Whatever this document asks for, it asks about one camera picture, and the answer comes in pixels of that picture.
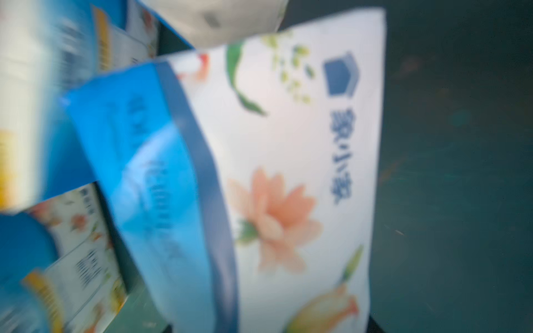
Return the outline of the canvas bag starry night print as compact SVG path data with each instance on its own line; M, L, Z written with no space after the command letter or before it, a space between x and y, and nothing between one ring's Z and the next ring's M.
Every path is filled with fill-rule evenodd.
M141 4L196 49L237 42L280 27L288 0L146 0Z

